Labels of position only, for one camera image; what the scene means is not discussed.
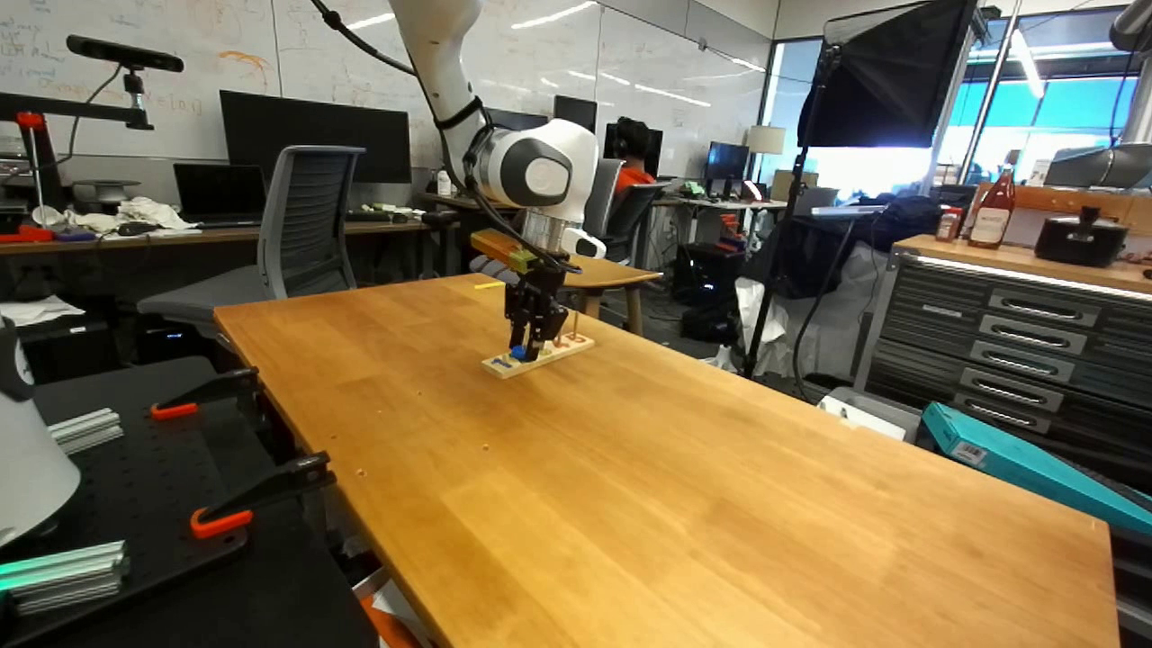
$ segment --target window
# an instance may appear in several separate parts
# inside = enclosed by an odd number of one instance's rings
[[[1120,7],[1019,18],[1019,32],[1037,62],[1043,95],[1033,95],[1019,48],[1013,48],[988,129],[973,158],[981,175],[989,175],[1013,149],[1019,149],[1019,175],[1028,180],[1043,169],[1059,149],[1102,149],[1120,135],[1133,97],[1133,56],[1114,50],[1108,42],[1108,26],[1115,13]],[[965,80],[955,95],[955,105],[946,107],[946,129],[935,156],[939,165],[955,169],[969,151],[1001,41],[1005,21],[989,21],[988,41],[969,54]],[[776,169],[794,169],[797,123],[812,95],[817,56],[820,41],[776,42],[764,123],[784,126],[794,129],[794,135],[784,156],[764,158],[760,180]],[[867,195],[923,185],[928,175],[928,165],[933,151],[917,149],[812,151],[812,169],[820,173],[820,187]]]

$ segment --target computer monitor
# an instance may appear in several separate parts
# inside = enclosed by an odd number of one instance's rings
[[[550,101],[550,116],[556,119],[568,119],[568,123],[585,126],[589,132],[597,132],[597,101],[560,95]]]
[[[709,195],[735,195],[735,187],[746,180],[749,149],[712,139],[707,156],[707,192]]]
[[[361,185],[410,185],[407,113],[219,90],[229,158],[274,173],[290,144],[353,144]]]
[[[610,129],[607,129],[607,158],[632,158],[632,156],[638,156],[638,151],[632,151],[632,149],[638,149],[634,144],[634,135],[627,132],[632,126],[622,126],[622,119],[621,123],[610,123]],[[644,169],[652,173],[652,175],[659,175],[659,149],[662,149],[662,129],[647,129],[644,126],[644,144],[643,144],[644,151],[638,156],[638,158],[644,158]]]

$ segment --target lamp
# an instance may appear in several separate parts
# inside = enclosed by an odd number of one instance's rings
[[[746,129],[746,149],[752,151],[749,175],[760,175],[760,156],[782,156],[784,151],[784,129],[782,126],[752,126]]]

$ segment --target red handle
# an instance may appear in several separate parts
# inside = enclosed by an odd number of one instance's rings
[[[190,510],[190,517],[189,517],[189,528],[190,528],[190,535],[196,535],[199,545],[208,545],[208,540],[215,540],[215,535],[230,535],[230,533],[237,533],[237,528],[249,528],[254,517],[256,517],[254,507],[235,510],[235,516],[224,516],[224,517],[214,517],[214,521],[202,521],[202,516],[205,516],[205,507]]]
[[[199,404],[173,404],[173,407],[153,407],[148,417],[153,420],[184,420],[184,417],[196,417],[202,414]]]

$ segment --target black cable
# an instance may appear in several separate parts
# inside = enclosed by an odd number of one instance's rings
[[[803,317],[803,323],[801,323],[801,330],[797,330],[797,337],[794,337],[794,384],[797,384],[797,393],[806,398],[806,393],[803,393],[803,378],[801,378],[801,343],[803,343],[803,335],[806,335],[806,326],[812,326],[812,320],[817,317],[817,311],[820,311],[820,301],[825,301],[825,294],[830,294],[830,288],[833,288],[833,276],[839,275],[839,257],[849,248],[849,240],[854,240],[854,234],[857,234],[857,217],[849,221],[849,225],[844,229],[844,239],[839,239],[839,246],[837,246],[837,257],[833,257],[833,264],[830,264],[830,271],[825,271],[825,276],[820,276],[820,293],[817,293],[817,297],[815,297],[815,306],[806,311],[806,317]]]
[[[325,0],[314,0],[314,7],[320,9],[325,26],[333,26],[338,35],[346,35],[358,50],[364,50],[368,56],[405,71],[405,74],[419,74],[415,69],[407,69],[405,62],[381,54],[379,48],[370,48],[368,41],[361,41],[344,18],[338,9],[333,9]]]
[[[123,71],[123,65],[115,65],[111,69],[111,74],[98,86],[98,90],[91,90],[88,95],[88,101],[83,105],[95,105],[111,84],[115,84],[115,74]],[[45,165],[15,165],[15,169],[8,169],[3,175],[15,175],[15,173],[45,173],[45,169],[63,169],[70,158],[75,158],[75,132],[81,132],[81,116],[71,116],[71,129],[70,129],[70,151],[58,158],[58,163],[45,163]]]

